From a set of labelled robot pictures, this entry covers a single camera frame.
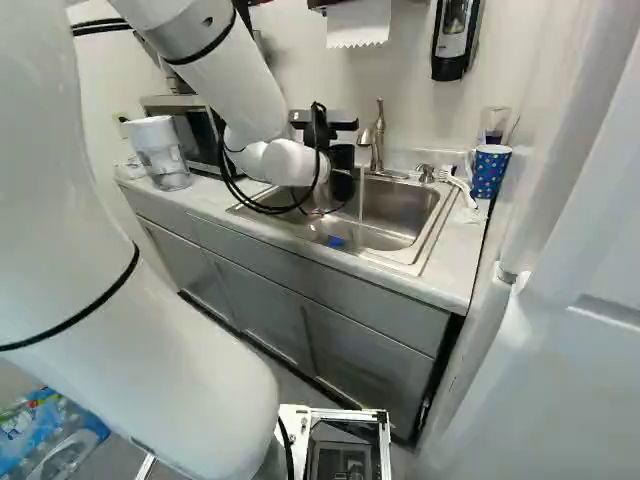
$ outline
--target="microwave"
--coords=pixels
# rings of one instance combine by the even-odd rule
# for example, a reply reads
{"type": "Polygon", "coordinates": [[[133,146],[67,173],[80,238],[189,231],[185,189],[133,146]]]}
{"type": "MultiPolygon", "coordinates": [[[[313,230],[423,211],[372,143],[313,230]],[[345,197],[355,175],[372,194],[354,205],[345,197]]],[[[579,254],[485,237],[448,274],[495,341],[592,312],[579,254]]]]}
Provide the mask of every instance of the microwave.
{"type": "MultiPolygon", "coordinates": [[[[173,117],[180,151],[191,170],[220,175],[215,152],[222,119],[213,109],[209,115],[207,105],[198,95],[153,95],[142,97],[140,105],[148,117],[173,117]]],[[[233,177],[239,173],[232,163],[229,163],[229,173],[233,177]]]]}

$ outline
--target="mug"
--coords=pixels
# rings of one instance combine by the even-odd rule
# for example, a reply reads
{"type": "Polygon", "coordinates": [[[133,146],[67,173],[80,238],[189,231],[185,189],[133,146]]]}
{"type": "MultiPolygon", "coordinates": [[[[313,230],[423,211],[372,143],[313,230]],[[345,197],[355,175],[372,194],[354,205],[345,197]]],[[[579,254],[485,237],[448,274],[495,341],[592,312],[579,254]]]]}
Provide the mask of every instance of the mug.
{"type": "Polygon", "coordinates": [[[473,166],[471,196],[495,198],[513,150],[506,145],[478,145],[473,166]]]}

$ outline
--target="running water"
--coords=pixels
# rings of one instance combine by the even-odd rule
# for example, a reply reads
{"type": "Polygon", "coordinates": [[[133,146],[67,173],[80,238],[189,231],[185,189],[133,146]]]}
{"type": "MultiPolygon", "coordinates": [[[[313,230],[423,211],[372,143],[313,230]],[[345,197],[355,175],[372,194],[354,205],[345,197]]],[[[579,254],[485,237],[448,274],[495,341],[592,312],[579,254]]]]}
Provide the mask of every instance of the running water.
{"type": "Polygon", "coordinates": [[[356,248],[362,245],[362,212],[364,210],[364,163],[360,165],[360,204],[358,205],[358,229],[356,231],[356,248]]]}

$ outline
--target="floor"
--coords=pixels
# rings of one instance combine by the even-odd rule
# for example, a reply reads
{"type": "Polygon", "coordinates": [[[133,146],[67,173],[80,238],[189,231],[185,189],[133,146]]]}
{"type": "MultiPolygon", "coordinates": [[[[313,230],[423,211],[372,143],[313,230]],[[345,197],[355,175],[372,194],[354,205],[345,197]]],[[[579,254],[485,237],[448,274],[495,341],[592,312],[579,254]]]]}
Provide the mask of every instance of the floor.
{"type": "MultiPolygon", "coordinates": [[[[278,380],[280,401],[282,403],[302,404],[317,408],[339,408],[330,399],[300,380],[279,363],[262,353],[257,353],[273,370],[278,380]]],[[[71,480],[133,480],[144,457],[145,454],[137,447],[112,434],[81,465],[71,480]]],[[[391,467],[393,480],[404,480],[412,460],[412,452],[398,445],[392,445],[391,467]]],[[[164,465],[156,463],[150,478],[152,480],[184,480],[186,477],[164,465]]]]}

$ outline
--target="sink basin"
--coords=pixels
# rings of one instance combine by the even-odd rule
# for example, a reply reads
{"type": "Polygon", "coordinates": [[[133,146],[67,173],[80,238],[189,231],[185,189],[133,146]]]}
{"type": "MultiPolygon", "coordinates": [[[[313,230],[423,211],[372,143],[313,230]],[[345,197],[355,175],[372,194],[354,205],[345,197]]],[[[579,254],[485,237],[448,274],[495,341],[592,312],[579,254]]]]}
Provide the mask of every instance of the sink basin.
{"type": "MultiPolygon", "coordinates": [[[[302,209],[283,215],[269,216],[238,204],[229,211],[244,218],[277,225],[297,237],[352,254],[382,255],[384,252],[405,252],[388,256],[391,260],[411,265],[423,252],[431,227],[441,213],[451,187],[445,184],[424,185],[412,180],[397,180],[366,176],[360,221],[360,181],[356,194],[344,207],[322,214],[313,198],[302,209]]],[[[273,187],[254,200],[263,205],[281,206],[302,198],[306,188],[273,187]]]]}

